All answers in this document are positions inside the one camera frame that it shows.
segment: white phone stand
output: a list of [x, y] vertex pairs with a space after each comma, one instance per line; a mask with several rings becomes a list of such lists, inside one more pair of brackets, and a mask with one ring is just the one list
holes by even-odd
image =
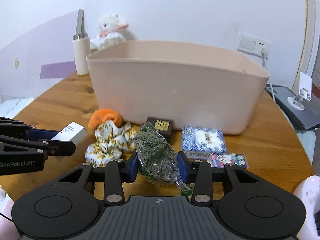
[[311, 84], [311, 77], [307, 76], [305, 73], [300, 72], [299, 93], [295, 97], [288, 97], [289, 104], [293, 106], [295, 109], [303, 111], [303, 99], [306, 99], [308, 101], [311, 100]]

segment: crosshair symbol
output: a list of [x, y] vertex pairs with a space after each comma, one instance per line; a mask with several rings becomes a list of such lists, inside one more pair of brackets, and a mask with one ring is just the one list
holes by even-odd
[[157, 200], [155, 200], [155, 202], [160, 205], [165, 201], [163, 199], [161, 199], [161, 198], [158, 198]]

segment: orange plush toy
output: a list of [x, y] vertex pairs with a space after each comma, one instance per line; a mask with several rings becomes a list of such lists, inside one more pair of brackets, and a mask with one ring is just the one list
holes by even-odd
[[105, 123], [107, 120], [112, 120], [117, 127], [120, 127], [122, 123], [121, 115], [118, 112], [111, 109], [98, 109], [93, 112], [88, 127], [96, 130], [100, 124]]

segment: floral cloth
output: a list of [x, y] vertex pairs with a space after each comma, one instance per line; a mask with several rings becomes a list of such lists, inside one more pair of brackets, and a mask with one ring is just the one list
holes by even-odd
[[113, 121], [107, 120], [94, 134], [97, 142], [88, 146], [84, 157], [95, 168], [104, 167], [107, 162], [120, 159], [123, 152], [134, 150], [133, 138], [137, 133], [130, 123], [118, 128]]

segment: light switch panel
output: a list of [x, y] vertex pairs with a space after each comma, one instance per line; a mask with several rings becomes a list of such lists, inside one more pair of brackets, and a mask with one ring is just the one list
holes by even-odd
[[257, 40], [256, 36], [253, 36], [244, 32], [240, 32], [238, 37], [237, 50], [243, 51], [245, 53], [253, 54], [254, 48], [256, 46], [256, 40]]

